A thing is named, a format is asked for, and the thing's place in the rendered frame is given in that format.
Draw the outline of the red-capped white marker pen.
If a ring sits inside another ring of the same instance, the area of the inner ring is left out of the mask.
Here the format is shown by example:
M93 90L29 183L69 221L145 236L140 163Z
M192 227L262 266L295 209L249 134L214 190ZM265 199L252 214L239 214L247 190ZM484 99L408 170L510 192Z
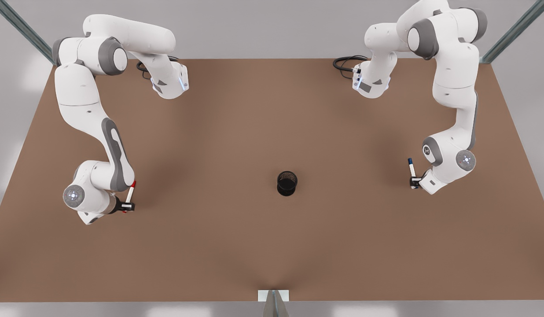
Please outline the red-capped white marker pen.
M135 205L134 203L131 202L131 200L132 200L133 191L135 189L135 185L136 185L136 181L133 181L133 184L131 185L131 187L129 187L129 192L127 194L127 198L125 202L121 203L121 210L123 211L123 213L127 213L128 211L134 211Z

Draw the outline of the black mesh pen holder cup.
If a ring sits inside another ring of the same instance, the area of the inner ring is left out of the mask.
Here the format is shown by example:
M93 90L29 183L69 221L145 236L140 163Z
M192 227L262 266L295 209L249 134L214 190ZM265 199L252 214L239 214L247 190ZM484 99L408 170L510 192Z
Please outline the black mesh pen holder cup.
M294 194L298 177L292 171L283 171L277 178L277 191L282 196L290 196Z

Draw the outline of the silver frame post with foot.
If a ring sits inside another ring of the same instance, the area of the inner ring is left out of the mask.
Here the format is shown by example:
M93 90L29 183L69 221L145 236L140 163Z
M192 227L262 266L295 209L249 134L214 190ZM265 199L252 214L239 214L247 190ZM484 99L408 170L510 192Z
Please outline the silver frame post with foot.
M263 317L290 317L285 302L288 302L288 290L258 290L258 301L264 302Z

